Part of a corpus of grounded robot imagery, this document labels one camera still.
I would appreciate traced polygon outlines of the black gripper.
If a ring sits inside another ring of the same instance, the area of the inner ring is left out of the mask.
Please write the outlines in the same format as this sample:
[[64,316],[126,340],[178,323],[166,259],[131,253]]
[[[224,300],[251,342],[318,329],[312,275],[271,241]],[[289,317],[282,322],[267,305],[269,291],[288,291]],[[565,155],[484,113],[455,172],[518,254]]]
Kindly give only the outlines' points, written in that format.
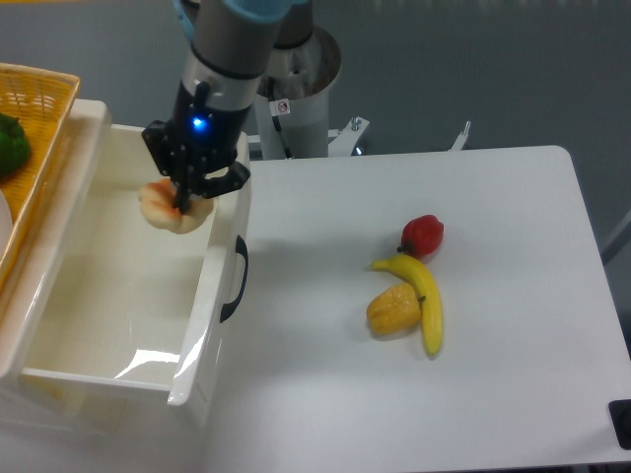
[[175,206],[182,214],[190,199],[212,199],[241,189],[250,178],[237,161],[237,143],[246,111],[210,105],[213,89],[201,82],[189,92],[180,86],[173,116],[155,120],[141,133],[162,177],[175,187]]

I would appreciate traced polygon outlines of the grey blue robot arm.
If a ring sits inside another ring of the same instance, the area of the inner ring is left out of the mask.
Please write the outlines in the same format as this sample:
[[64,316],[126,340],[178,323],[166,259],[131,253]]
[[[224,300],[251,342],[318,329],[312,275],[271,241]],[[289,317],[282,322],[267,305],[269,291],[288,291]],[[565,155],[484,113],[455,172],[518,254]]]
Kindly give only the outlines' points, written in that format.
[[202,1],[174,111],[142,137],[185,213],[194,198],[241,189],[249,170],[237,143],[273,49],[299,46],[313,31],[310,1]]

